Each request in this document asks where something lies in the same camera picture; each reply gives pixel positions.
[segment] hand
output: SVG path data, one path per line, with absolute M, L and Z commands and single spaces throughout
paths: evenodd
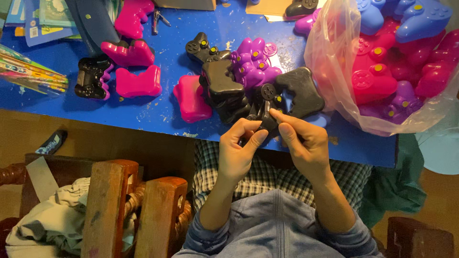
M 220 157 L 218 161 L 218 179 L 225 184 L 235 186 L 241 181 L 252 165 L 255 151 L 268 136 L 267 130 L 254 133 L 261 121 L 239 119 L 231 129 L 220 137 Z M 244 147 L 238 145 L 244 136 L 248 142 Z
M 269 113 L 281 123 L 279 132 L 290 149 L 295 167 L 313 186 L 325 182 L 330 175 L 333 176 L 328 156 L 328 135 L 324 128 L 284 115 L 272 108 Z

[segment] white cloth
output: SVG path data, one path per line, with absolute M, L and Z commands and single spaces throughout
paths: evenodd
M 77 179 L 35 206 L 8 235 L 8 257 L 52 258 L 61 250 L 80 255 L 89 185 L 90 178 Z M 133 214 L 124 222 L 124 250 L 132 245 L 135 219 Z

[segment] paint-chipped table surface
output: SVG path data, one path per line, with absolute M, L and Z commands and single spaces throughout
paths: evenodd
M 216 11 L 161 9 L 172 24 L 160 22 L 156 36 L 151 35 L 151 19 L 144 24 L 144 39 L 156 51 L 155 64 L 161 67 L 162 94 L 157 97 L 120 99 L 115 91 L 116 81 L 108 82 L 110 94 L 107 101 L 92 101 L 77 97 L 73 92 L 78 60 L 87 56 L 82 42 L 58 40 L 35 47 L 28 47 L 24 37 L 14 37 L 14 28 L 6 27 L 0 43 L 27 55 L 46 67 L 66 74 L 70 80 L 69 91 L 55 99 L 0 80 L 0 108 L 37 113 L 60 118 L 81 120 L 118 127 L 145 130 L 199 139 L 218 141 L 229 126 L 222 125 L 214 112 L 209 120 L 193 124 L 180 117 L 179 105 L 172 89 L 182 75 L 199 74 L 199 66 L 185 52 L 185 44 L 200 31 L 208 35 L 211 45 L 220 49 L 237 49 L 246 37 L 262 37 L 275 42 L 279 57 L 286 71 L 304 65 L 303 53 L 306 40 L 293 33 L 294 22 L 269 23 L 261 15 L 246 14 L 245 0 L 232 0 L 231 6 L 220 4 Z M 144 69 L 130 69 L 138 74 Z M 379 137 L 361 131 L 347 122 L 337 112 L 332 116 L 327 131 L 330 158 L 394 167 L 396 137 Z M 264 148 L 288 151 L 272 139 Z

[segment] jacket sleeve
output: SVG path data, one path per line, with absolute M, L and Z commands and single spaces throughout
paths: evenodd
M 199 221 L 201 211 L 196 213 L 186 233 L 182 250 L 174 257 L 210 257 L 222 251 L 228 239 L 230 220 L 217 231 L 205 230 Z
M 379 252 L 376 241 L 371 237 L 369 229 L 355 211 L 354 214 L 356 221 L 348 232 L 331 233 L 320 223 L 316 212 L 316 234 L 318 239 L 340 252 L 344 257 L 383 258 L 384 256 Z

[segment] floor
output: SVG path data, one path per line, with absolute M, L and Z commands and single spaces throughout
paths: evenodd
M 94 160 L 129 159 L 145 166 L 147 179 L 175 175 L 189 182 L 192 180 L 192 138 L 5 110 L 0 110 L 0 167 L 23 162 L 25 153 L 34 152 L 59 128 L 65 128 L 69 136 L 57 155 Z M 177 156 L 177 149 L 184 150 L 180 152 L 184 154 Z M 420 183 L 427 192 L 427 200 L 421 212 L 412 217 L 447 230 L 456 240 L 459 239 L 459 175 L 445 176 L 425 170 Z M 0 207 L 8 207 L 0 209 L 0 220 L 19 215 L 21 190 L 20 185 L 0 186 Z M 409 215 L 399 212 L 385 214 L 373 228 L 375 236 L 384 244 L 387 219 L 391 216 Z

